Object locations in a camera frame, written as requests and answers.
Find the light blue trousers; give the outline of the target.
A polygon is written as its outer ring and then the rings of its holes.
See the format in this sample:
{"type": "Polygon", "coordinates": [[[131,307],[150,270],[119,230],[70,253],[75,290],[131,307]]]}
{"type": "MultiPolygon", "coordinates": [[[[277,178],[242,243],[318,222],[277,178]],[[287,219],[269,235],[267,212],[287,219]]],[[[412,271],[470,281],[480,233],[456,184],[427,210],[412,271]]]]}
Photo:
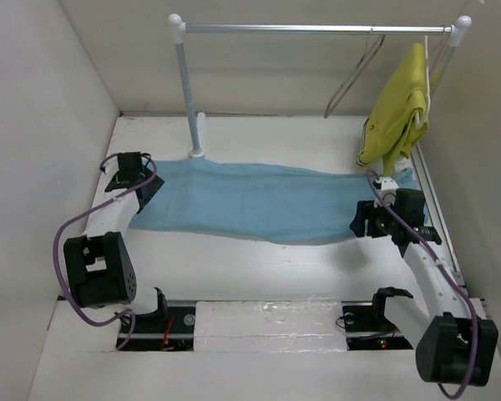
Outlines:
{"type": "Polygon", "coordinates": [[[282,165],[159,161],[164,184],[130,223],[276,244],[327,244],[354,235],[359,201],[374,201],[363,174],[328,174],[282,165]]]}

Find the silver metal hanger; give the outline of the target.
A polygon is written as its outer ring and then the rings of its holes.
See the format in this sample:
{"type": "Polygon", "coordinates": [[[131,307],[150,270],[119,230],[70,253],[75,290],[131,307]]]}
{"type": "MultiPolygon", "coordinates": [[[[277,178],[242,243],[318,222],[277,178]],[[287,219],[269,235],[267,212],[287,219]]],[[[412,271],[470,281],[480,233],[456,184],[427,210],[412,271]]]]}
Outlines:
{"type": "Polygon", "coordinates": [[[366,70],[367,66],[379,53],[382,45],[386,39],[386,34],[380,35],[372,44],[369,44],[369,39],[366,41],[366,46],[364,52],[358,62],[356,63],[354,69],[351,73],[342,81],[339,87],[334,91],[332,96],[329,98],[323,117],[328,119],[337,106],[342,102],[348,92],[351,90],[352,86],[360,78],[362,73],[366,70]]]}

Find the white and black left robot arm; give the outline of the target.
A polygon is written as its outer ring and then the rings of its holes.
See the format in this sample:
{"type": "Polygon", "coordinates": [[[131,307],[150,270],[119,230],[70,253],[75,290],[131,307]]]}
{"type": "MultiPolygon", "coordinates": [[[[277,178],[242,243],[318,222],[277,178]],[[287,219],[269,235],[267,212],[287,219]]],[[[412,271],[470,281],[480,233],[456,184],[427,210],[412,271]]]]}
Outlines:
{"type": "Polygon", "coordinates": [[[151,155],[138,151],[112,154],[99,169],[109,178],[102,201],[90,211],[94,217],[84,232],[63,244],[69,298],[79,311],[125,306],[123,322],[134,317],[160,331],[170,319],[165,295],[158,287],[138,284],[124,235],[164,180],[151,155]]]}

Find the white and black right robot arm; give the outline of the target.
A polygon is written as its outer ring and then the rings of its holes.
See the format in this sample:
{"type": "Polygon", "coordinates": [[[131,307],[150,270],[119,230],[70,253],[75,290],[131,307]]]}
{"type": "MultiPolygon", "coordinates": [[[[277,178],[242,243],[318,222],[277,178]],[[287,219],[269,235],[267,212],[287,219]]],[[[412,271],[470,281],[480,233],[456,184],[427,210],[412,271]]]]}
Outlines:
{"type": "Polygon", "coordinates": [[[350,229],[357,237],[388,236],[410,267],[423,295],[421,309],[406,289],[382,287],[369,308],[374,326],[396,327],[415,351],[417,372],[426,383],[483,387],[488,383],[498,329],[477,315],[444,260],[438,231],[425,223],[420,190],[382,190],[360,200],[350,229]]]}

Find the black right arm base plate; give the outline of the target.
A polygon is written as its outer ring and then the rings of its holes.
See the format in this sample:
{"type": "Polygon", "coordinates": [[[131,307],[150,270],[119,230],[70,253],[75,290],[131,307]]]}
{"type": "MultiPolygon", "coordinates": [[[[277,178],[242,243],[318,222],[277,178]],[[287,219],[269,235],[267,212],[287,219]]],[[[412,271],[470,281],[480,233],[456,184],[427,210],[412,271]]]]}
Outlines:
{"type": "Polygon", "coordinates": [[[411,343],[385,317],[375,317],[371,302],[342,302],[336,325],[346,336],[348,351],[413,350],[411,343]]]}

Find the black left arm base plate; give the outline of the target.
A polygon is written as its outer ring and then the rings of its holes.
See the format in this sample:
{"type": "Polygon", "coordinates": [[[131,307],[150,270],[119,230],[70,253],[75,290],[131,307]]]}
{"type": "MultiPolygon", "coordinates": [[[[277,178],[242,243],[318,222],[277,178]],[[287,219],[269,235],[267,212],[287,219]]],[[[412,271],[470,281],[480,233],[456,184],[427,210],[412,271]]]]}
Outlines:
{"type": "Polygon", "coordinates": [[[165,317],[138,315],[126,342],[129,322],[121,322],[116,347],[125,352],[187,352],[194,348],[196,304],[170,302],[165,317]]]}

